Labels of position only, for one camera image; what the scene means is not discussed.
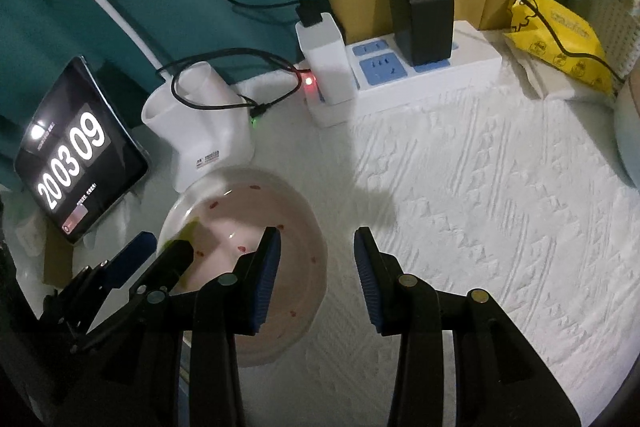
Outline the pink strawberry ceramic bowl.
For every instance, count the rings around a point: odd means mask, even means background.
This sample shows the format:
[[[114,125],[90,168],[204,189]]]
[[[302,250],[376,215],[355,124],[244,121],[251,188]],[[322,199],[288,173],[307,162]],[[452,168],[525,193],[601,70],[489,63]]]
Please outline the pink strawberry ceramic bowl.
[[[182,236],[194,260],[174,287],[197,291],[254,251],[265,229],[280,233],[280,261],[266,321],[236,338],[239,366],[272,363],[311,328],[326,295],[326,240],[310,205],[266,170],[222,168],[191,184],[168,211],[158,247]]]

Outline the tablet showing clock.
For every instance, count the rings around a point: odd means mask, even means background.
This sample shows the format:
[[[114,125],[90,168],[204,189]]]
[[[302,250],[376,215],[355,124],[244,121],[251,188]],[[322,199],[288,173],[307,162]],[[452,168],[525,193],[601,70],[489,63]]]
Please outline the tablet showing clock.
[[[14,160],[24,187],[64,239],[78,243],[149,171],[83,56],[41,100]]]

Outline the white desk lamp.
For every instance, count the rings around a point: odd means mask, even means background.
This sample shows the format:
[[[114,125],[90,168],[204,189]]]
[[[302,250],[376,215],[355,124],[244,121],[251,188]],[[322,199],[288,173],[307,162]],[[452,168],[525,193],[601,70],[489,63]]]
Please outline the white desk lamp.
[[[221,167],[245,165],[255,147],[245,101],[207,58],[189,58],[177,76],[160,72],[164,83],[145,101],[141,120],[172,150],[172,186],[186,191]]]

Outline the white textured table cloth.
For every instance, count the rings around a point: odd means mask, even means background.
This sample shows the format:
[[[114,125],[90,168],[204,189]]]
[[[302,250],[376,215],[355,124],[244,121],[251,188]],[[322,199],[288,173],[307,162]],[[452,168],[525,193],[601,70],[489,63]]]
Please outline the white textured table cloth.
[[[326,295],[277,361],[243,369],[253,426],[382,426],[399,343],[369,321],[352,236],[367,225],[441,291],[485,288],[584,425],[639,353],[639,194],[600,105],[537,100],[503,54],[484,88],[321,129],[300,96],[258,120],[253,166],[306,198],[328,248]]]

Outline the white power strip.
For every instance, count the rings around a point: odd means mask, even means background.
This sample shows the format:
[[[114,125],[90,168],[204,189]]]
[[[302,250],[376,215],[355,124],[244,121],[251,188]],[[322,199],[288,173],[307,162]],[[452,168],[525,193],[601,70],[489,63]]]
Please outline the white power strip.
[[[440,62],[410,65],[393,35],[350,44],[343,51],[352,68],[353,98],[331,104],[318,79],[305,86],[309,113],[323,128],[449,92],[487,88],[497,81],[502,63],[494,46],[464,20],[454,23],[450,57]]]

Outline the white phone charger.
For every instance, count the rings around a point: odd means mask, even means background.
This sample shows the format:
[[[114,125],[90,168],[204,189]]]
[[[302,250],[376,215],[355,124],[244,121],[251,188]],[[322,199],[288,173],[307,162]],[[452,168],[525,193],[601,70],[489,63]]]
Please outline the white phone charger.
[[[298,22],[295,30],[299,49],[316,77],[323,100],[336,105],[355,98],[355,76],[341,31],[332,15],[321,12],[317,23],[305,26]]]

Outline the black power adapter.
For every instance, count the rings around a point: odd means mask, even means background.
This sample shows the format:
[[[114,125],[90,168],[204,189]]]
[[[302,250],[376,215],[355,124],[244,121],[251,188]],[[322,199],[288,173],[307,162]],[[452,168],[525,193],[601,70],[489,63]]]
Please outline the black power adapter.
[[[411,66],[448,60],[454,0],[388,0],[398,49]]]

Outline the light blue steel bowl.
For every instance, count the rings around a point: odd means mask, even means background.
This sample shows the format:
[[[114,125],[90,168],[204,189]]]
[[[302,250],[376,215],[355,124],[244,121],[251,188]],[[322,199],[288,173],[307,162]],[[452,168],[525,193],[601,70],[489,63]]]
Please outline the light blue steel bowl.
[[[640,187],[639,67],[636,67],[617,95],[614,131],[618,153],[635,187]]]

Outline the yellow wet wipes pack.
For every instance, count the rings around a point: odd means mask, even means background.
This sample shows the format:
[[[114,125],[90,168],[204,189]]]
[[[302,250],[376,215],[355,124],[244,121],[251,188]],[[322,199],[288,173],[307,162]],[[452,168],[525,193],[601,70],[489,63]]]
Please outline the yellow wet wipes pack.
[[[513,0],[504,36],[526,54],[605,95],[614,75],[600,39],[579,15],[554,0]]]

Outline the white basket with items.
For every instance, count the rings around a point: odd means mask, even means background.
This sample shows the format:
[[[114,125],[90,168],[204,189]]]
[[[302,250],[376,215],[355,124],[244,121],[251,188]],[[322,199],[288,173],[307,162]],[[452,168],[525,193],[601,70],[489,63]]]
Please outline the white basket with items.
[[[590,23],[617,75],[639,63],[639,0],[570,0],[570,9]]]

